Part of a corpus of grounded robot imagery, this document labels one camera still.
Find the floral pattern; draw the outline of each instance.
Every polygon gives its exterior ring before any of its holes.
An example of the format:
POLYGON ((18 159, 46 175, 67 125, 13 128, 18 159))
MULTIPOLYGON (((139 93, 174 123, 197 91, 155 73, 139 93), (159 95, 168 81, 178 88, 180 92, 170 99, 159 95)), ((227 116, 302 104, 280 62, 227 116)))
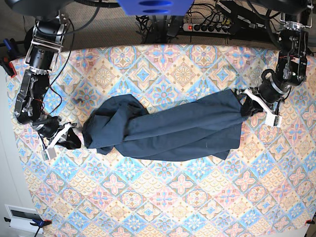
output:
MULTIPOLYGON (((75 50, 53 88, 62 104, 52 113, 81 125, 111 96, 132 94, 154 113, 225 88, 260 82, 275 68, 277 51, 209 45, 140 45, 75 50)), ((62 52, 54 78, 68 53, 62 52)), ((307 81, 281 107, 281 128, 265 113, 242 125, 240 146, 226 160, 184 162, 106 156, 84 147, 56 148, 41 159, 38 134, 12 117, 18 155, 35 209, 52 220, 45 236, 254 237, 304 227, 316 211, 316 60, 307 81)), ((6 85, 10 111, 23 59, 6 85)), ((45 111, 60 102, 48 90, 45 111)))

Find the folded cloth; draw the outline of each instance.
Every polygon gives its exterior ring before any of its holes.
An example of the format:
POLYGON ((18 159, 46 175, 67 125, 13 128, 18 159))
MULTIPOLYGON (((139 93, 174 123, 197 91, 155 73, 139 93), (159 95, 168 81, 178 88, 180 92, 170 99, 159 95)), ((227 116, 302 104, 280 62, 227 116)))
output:
POLYGON ((246 120, 240 109, 230 89, 154 114, 132 95, 121 95, 96 109, 82 134, 87 148, 104 155, 115 147, 125 157, 140 159, 226 159, 230 149, 239 147, 246 120))

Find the tiled pattern fabric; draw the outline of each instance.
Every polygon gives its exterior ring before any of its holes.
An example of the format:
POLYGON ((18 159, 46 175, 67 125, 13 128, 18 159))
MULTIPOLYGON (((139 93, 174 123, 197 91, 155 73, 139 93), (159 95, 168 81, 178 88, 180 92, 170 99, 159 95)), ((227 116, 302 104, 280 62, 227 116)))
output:
MULTIPOLYGON (((68 53, 62 53, 58 70, 68 53)), ((277 52, 206 45, 142 45, 72 52, 54 84, 63 98, 53 113, 83 124, 111 96, 132 94, 150 113, 230 88, 260 83, 277 52)), ((7 78, 13 114, 24 70, 7 78)), ((50 75, 53 79, 58 70, 50 75)), ((48 91, 50 112, 59 97, 48 91)), ((316 211, 316 60, 307 81, 282 107, 281 128, 257 114, 242 126, 240 148, 228 158, 186 162, 140 160, 113 150, 58 148, 42 161, 29 125, 12 118, 21 165, 34 206, 52 220, 45 236, 252 237, 302 228, 316 211)))

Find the power strip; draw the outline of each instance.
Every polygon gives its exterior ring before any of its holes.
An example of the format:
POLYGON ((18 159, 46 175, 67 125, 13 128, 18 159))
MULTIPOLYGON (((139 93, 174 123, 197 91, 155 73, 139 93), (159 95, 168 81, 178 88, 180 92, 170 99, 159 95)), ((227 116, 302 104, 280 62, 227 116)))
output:
POLYGON ((228 33, 227 26, 214 26, 214 25, 202 25, 201 24, 192 24, 192 23, 184 23, 183 24, 183 31, 187 32, 203 32, 203 33, 215 33, 215 34, 226 34, 228 33))

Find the dark blue cloth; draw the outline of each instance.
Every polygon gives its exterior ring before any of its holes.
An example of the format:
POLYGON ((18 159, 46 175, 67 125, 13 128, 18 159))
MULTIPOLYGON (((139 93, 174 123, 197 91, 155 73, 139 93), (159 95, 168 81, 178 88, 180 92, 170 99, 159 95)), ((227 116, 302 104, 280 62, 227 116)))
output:
POLYGON ((184 161, 209 155, 226 159, 239 147, 241 104, 228 89, 195 102, 149 114, 132 95, 108 99, 83 126, 84 144, 106 155, 184 161))

